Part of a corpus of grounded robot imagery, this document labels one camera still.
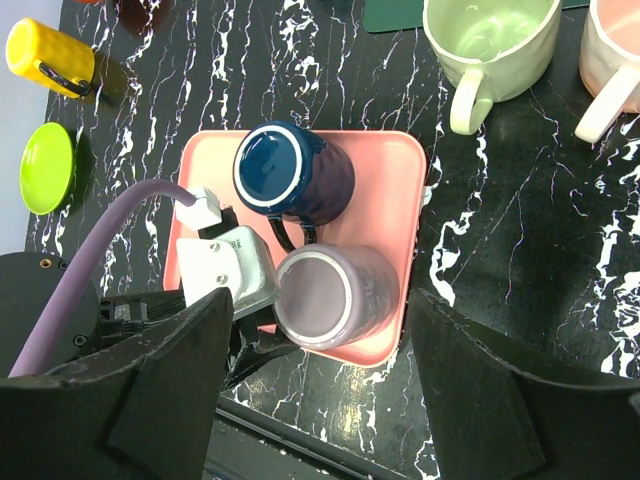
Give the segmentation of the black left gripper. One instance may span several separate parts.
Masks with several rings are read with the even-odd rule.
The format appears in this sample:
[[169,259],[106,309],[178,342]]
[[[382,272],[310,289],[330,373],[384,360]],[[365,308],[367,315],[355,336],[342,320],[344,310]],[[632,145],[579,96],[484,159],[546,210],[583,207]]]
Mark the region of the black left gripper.
[[[180,289],[103,298],[96,326],[96,348],[115,345],[185,308]],[[262,329],[274,320],[275,312],[268,306],[233,322],[225,366],[227,380],[244,380],[266,363],[299,349],[281,330],[270,333]]]

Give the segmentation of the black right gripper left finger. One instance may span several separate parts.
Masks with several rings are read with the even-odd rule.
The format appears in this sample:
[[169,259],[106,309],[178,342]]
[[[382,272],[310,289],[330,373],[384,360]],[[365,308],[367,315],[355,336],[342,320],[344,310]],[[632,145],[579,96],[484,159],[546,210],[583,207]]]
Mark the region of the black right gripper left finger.
[[219,288],[110,348],[2,380],[2,478],[201,478],[232,317]]

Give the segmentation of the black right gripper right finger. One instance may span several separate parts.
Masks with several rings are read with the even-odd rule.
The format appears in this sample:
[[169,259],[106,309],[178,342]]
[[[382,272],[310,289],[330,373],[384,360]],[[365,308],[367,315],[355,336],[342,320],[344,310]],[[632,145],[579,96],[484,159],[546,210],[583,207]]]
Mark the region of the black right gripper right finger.
[[532,349],[424,289],[408,326],[442,478],[638,478],[638,381]]

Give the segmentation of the light green mug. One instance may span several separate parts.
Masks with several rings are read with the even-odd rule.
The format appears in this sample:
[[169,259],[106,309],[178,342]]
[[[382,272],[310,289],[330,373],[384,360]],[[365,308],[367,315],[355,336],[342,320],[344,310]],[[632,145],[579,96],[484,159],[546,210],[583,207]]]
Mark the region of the light green mug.
[[559,0],[423,3],[424,33],[455,87],[454,133],[475,133],[494,104],[540,79],[554,53],[561,10]]

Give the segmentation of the peach pink mug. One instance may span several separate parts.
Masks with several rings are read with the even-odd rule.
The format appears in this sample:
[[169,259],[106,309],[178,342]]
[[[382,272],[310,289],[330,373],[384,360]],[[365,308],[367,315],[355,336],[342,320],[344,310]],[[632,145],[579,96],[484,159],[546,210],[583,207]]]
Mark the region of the peach pink mug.
[[579,74],[593,100],[575,135],[595,143],[622,113],[639,111],[639,2],[592,1],[579,54]]

